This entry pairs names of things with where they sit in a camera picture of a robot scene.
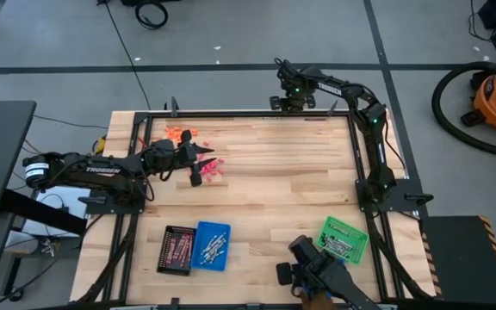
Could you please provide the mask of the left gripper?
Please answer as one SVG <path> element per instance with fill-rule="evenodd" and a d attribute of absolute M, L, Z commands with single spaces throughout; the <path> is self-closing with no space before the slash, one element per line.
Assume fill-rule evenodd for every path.
<path fill-rule="evenodd" d="M 179 164 L 183 168 L 190 169 L 190 184 L 192 187 L 198 187 L 202 184 L 201 169 L 216 160 L 216 158 L 210 158 L 198 162 L 198 155 L 213 152 L 214 149 L 192 143 L 192 133 L 189 130 L 182 131 L 180 139 L 180 143 L 178 144 Z"/>

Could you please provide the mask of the person's hand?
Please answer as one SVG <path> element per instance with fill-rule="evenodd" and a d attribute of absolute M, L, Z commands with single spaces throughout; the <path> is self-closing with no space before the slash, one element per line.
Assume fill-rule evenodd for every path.
<path fill-rule="evenodd" d="M 310 297 L 306 291 L 300 292 L 302 310 L 335 310 L 332 299 L 325 292 Z"/>

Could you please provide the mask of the black ramp with hazard stripes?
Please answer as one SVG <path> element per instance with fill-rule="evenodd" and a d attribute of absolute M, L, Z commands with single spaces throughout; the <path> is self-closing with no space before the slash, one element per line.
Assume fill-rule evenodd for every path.
<path fill-rule="evenodd" d="M 496 310 L 496 237 L 485 216 L 436 216 L 421 222 L 436 296 Z"/>

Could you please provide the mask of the black plastic basket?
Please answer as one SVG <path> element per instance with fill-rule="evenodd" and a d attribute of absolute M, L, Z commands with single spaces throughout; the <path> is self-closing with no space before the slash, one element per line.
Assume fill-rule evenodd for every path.
<path fill-rule="evenodd" d="M 160 253 L 158 257 L 158 265 L 157 272 L 167 275 L 173 276 L 189 276 L 191 271 L 191 260 L 183 266 L 182 261 L 173 263 L 166 266 L 166 255 L 170 246 L 170 242 L 172 238 L 177 238 L 177 244 L 180 240 L 182 240 L 184 234 L 194 234 L 195 236 L 196 230 L 192 227 L 184 227 L 184 226 L 167 226 L 164 230 L 163 242 L 160 248 Z"/>

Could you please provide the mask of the green plastic basket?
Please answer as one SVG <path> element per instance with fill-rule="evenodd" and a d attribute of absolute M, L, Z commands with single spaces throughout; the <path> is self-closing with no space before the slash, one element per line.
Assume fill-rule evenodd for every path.
<path fill-rule="evenodd" d="M 340 256 L 338 253 L 334 256 L 351 264 L 361 263 L 367 243 L 369 242 L 369 235 L 367 233 L 359 231 L 341 220 L 328 216 L 316 241 L 316 244 L 322 249 L 326 243 L 323 240 L 324 235 L 332 235 L 352 247 L 352 251 L 347 256 Z"/>

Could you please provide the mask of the white box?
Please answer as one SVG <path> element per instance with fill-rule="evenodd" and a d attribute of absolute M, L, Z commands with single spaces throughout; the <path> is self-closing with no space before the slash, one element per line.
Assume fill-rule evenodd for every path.
<path fill-rule="evenodd" d="M 79 198 L 87 197 L 89 195 L 89 189 L 57 186 L 49 189 L 46 193 L 38 194 L 35 197 L 35 200 L 51 208 L 67 212 L 68 214 L 86 220 L 88 218 L 88 215 L 86 214 L 86 204 L 81 202 Z M 22 227 L 22 232 L 34 236 L 44 237 L 78 237 L 78 234 L 65 232 L 64 230 L 49 226 L 47 224 L 41 224 L 40 222 L 34 220 L 25 220 Z"/>

